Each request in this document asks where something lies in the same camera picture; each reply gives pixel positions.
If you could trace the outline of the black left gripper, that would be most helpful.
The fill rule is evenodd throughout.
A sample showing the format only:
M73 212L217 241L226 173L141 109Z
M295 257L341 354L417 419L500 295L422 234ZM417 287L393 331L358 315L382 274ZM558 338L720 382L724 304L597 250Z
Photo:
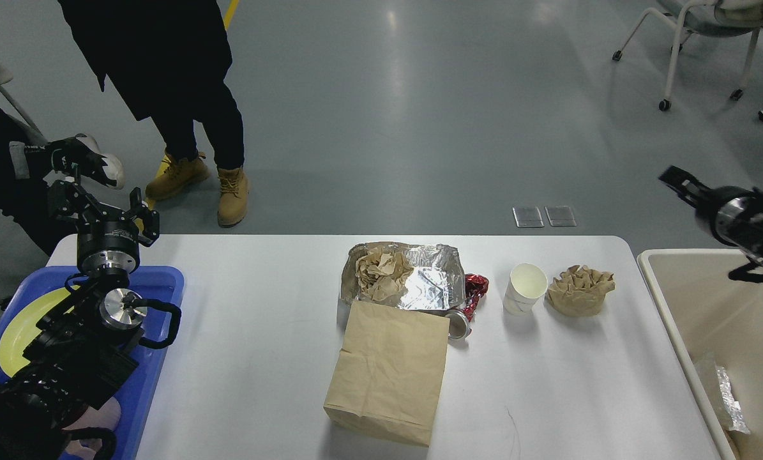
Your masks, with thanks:
M75 225L81 273L92 276L104 268L133 273L140 265L139 244L151 247L159 239L160 214L148 206L139 187L130 192L128 201L126 220L107 221L104 204L78 181L56 180L50 186L49 215Z

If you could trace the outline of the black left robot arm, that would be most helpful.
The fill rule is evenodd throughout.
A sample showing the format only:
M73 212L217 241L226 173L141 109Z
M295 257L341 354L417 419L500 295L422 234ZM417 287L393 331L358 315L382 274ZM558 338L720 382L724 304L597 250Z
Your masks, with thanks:
M181 323L179 306L130 289L139 248L159 238L159 214L139 188L122 210L98 202L77 178L52 184L49 209L77 226L78 288L37 322L39 335L23 350L26 366L0 383L0 459L58 459L70 443L98 440L95 459L110 459L115 432L90 422L75 427L87 408L100 410L133 376L136 347L165 349Z

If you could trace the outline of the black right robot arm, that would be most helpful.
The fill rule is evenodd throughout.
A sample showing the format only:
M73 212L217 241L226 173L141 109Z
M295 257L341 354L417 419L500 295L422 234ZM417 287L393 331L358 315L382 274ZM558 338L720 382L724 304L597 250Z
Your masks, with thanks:
M700 229L727 247L737 248L747 258L746 264L728 273L730 280L763 283L763 190L708 187L674 165L658 179L693 207Z

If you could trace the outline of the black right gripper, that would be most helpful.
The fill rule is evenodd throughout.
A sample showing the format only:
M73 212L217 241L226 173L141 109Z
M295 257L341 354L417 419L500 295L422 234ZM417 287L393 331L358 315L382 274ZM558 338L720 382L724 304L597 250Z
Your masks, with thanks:
M747 249L754 233L745 212L757 201L757 192L735 186L708 187L694 175L674 165L658 180L680 200L695 206L695 221L714 239L729 247Z

